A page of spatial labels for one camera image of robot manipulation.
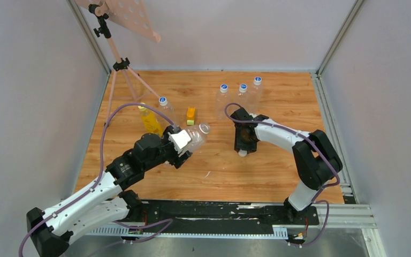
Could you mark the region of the large pineapple juice bottle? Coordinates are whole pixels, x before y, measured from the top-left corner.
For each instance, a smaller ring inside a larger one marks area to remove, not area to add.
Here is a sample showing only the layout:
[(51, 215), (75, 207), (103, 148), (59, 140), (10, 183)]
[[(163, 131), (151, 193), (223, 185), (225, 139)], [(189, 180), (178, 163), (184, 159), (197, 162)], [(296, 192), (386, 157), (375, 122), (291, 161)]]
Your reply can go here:
[(192, 142), (186, 149), (193, 154), (206, 143), (211, 127), (208, 123), (200, 123), (199, 125), (187, 126), (183, 130), (186, 130), (192, 138)]

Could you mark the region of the yellow label juice bottle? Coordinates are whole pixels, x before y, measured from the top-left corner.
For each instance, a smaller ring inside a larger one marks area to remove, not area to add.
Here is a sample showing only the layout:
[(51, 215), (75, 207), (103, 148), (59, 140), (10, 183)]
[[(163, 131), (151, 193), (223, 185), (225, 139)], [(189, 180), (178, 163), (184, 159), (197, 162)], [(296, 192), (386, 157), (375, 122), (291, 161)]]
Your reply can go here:
[(143, 125), (147, 133), (156, 134), (158, 136), (161, 136), (163, 134), (161, 125), (159, 121), (157, 120), (156, 114), (153, 111), (153, 109), (146, 106), (146, 110), (145, 111), (139, 110), (139, 114), (140, 114), (141, 120), (143, 122)]

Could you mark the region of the blue Pocari Sweat cap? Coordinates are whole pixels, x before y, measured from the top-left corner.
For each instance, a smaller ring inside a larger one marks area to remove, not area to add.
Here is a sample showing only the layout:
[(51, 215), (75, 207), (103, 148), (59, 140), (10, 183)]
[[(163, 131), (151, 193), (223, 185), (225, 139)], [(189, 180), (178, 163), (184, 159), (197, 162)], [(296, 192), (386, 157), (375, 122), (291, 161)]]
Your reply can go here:
[(161, 106), (166, 106), (167, 103), (168, 103), (168, 100), (167, 100), (166, 97), (160, 97), (160, 98), (159, 98), (159, 104), (160, 104)]

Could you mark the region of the yellow bottle cap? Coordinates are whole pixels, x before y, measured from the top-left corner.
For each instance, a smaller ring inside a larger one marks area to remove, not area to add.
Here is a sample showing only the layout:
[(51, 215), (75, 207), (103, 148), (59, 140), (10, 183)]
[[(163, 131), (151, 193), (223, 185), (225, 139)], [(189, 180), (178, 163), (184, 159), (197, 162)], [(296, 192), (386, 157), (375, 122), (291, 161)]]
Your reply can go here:
[(145, 111), (145, 110), (146, 110), (145, 104), (144, 104), (144, 103), (140, 103), (139, 106), (138, 106), (138, 109), (139, 109), (140, 111)]

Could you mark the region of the white bottle cap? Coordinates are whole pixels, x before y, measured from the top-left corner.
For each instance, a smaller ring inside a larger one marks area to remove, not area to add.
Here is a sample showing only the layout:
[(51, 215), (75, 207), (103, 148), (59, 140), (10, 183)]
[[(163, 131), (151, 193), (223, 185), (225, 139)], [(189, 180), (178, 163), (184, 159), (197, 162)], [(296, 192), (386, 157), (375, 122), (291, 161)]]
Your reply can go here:
[(241, 156), (241, 157), (245, 157), (247, 155), (247, 151), (246, 150), (239, 150), (238, 155)]

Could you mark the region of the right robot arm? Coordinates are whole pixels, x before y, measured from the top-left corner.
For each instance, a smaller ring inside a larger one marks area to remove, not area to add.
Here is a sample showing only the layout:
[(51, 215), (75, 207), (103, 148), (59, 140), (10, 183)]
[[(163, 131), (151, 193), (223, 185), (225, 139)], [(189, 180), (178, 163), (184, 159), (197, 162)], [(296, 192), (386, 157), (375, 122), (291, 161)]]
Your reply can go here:
[(258, 142), (268, 142), (293, 154), (300, 182), (285, 200), (284, 216), (299, 223), (318, 195), (340, 183), (343, 163), (328, 136), (322, 130), (306, 132), (276, 123), (265, 115), (251, 115), (241, 107), (229, 115), (234, 122), (234, 149), (245, 156), (257, 150)]

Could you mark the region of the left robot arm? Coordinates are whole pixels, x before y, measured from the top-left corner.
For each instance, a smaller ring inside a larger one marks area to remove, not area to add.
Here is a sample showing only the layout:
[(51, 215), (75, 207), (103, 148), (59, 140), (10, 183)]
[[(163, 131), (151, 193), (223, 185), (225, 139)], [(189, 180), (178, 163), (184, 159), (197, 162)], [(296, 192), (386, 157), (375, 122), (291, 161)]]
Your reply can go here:
[(26, 214), (28, 234), (39, 256), (61, 256), (77, 239), (112, 221), (142, 216), (141, 201), (129, 189), (144, 174), (169, 162), (179, 168), (203, 143), (191, 129), (168, 126), (162, 136), (144, 134), (92, 182), (67, 199)]

